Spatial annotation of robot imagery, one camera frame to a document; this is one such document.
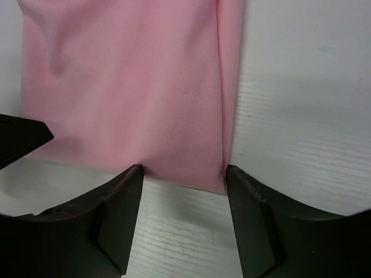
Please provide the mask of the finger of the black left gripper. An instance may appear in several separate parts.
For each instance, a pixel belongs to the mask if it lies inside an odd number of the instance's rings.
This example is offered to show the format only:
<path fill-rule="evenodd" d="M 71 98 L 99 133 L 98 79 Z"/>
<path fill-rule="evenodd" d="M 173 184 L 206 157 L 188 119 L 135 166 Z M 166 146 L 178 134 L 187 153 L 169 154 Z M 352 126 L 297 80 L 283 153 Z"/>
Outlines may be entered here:
<path fill-rule="evenodd" d="M 44 122 L 1 114 L 1 169 L 53 139 Z"/>

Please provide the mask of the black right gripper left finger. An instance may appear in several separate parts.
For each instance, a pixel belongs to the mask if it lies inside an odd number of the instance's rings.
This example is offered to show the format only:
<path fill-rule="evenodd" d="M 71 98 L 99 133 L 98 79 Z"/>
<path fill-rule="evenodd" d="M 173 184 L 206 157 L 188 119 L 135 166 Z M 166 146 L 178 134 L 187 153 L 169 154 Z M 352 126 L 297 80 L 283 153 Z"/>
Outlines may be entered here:
<path fill-rule="evenodd" d="M 2 277 L 121 277 L 143 190 L 135 164 L 38 215 L 1 216 Z"/>

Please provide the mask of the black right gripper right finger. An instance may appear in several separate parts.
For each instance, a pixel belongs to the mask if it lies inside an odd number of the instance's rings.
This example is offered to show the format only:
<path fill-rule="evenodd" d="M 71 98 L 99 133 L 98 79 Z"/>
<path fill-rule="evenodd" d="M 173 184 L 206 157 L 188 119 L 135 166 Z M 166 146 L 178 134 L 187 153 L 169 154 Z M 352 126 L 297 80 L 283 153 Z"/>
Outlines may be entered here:
<path fill-rule="evenodd" d="M 244 277 L 369 277 L 370 211 L 300 203 L 229 165 L 226 188 Z"/>

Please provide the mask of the pink t shirt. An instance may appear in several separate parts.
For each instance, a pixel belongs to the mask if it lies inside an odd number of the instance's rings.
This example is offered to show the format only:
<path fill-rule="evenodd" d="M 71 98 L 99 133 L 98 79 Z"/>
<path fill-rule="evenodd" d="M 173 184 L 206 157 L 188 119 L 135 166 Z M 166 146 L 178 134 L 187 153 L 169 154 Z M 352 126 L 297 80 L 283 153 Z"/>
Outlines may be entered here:
<path fill-rule="evenodd" d="M 225 192 L 244 1 L 19 1 L 31 158 Z"/>

